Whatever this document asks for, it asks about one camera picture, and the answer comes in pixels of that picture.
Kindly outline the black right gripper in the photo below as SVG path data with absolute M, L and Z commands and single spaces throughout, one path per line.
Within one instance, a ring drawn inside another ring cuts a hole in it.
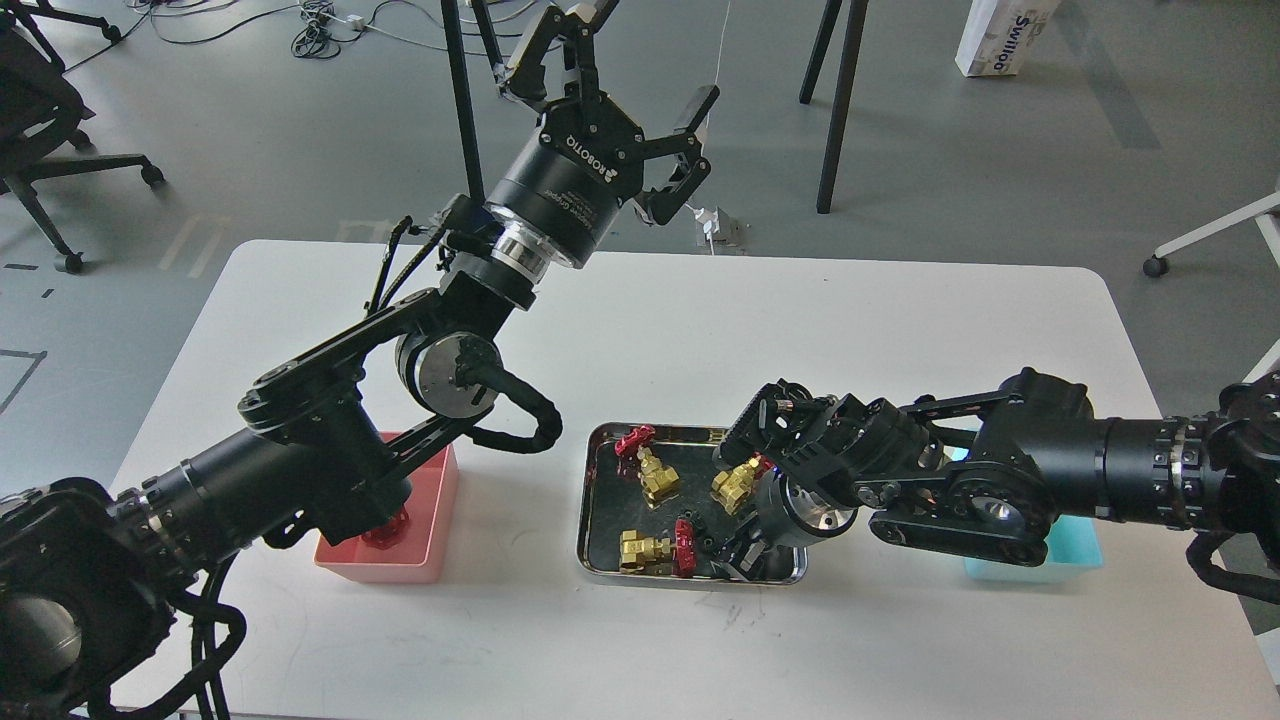
M 781 582 L 804 548 L 845 533 L 858 511 L 827 503 L 787 477 L 762 479 L 748 515 L 712 560 L 713 577 Z

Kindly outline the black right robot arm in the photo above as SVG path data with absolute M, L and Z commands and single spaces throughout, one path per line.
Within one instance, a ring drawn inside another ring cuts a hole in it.
M 764 546 L 846 532 L 860 507 L 882 541 L 1041 565 L 1062 516 L 1193 530 L 1187 559 L 1207 585 L 1277 602 L 1277 580 L 1212 555 L 1252 534 L 1277 562 L 1277 373 L 1226 387 L 1215 413 L 1098 419 L 1083 384 L 1024 368 L 996 391 L 905 407 L 765 384 L 716 450 L 724 469 L 760 455 L 777 473 L 721 556 L 749 574 Z

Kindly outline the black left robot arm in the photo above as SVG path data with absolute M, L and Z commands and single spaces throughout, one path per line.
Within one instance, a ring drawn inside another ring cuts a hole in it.
M 721 94 L 701 86 L 669 135 L 646 137 L 600 86 L 613 10 L 548 5 L 503 58 L 474 3 L 498 91 L 538 117 L 486 192 L 460 9 L 444 1 L 468 193 L 392 231 L 364 319 L 256 379 L 243 430 L 138 488 L 72 477 L 4 498 L 5 719 L 165 719 L 187 700 L 227 717 L 221 670 L 247 621 L 219 596 L 242 548 L 388 525 L 411 473 L 460 437 L 507 454 L 558 441 L 559 411 L 504 368 L 497 333 L 550 264 L 584 266 L 626 204 L 659 225 L 684 208 L 710 173 L 698 131 Z

